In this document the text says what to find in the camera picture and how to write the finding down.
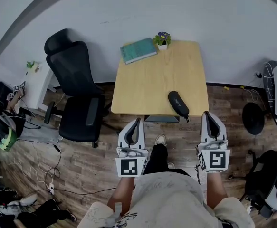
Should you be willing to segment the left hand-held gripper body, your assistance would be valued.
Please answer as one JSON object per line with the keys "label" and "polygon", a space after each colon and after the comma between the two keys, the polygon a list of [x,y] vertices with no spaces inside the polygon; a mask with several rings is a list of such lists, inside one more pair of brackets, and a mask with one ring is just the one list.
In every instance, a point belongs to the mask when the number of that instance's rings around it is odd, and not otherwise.
{"label": "left hand-held gripper body", "polygon": [[148,162],[148,150],[118,147],[116,151],[118,156],[115,163],[119,177],[139,177],[143,174]]}

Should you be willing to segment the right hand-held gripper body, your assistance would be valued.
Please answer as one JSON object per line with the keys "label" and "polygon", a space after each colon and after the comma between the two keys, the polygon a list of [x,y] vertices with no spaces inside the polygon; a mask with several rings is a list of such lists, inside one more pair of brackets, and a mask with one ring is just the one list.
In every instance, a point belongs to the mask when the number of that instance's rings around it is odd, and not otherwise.
{"label": "right hand-held gripper body", "polygon": [[220,173],[227,170],[230,157],[228,140],[200,143],[197,157],[201,170],[205,173]]}

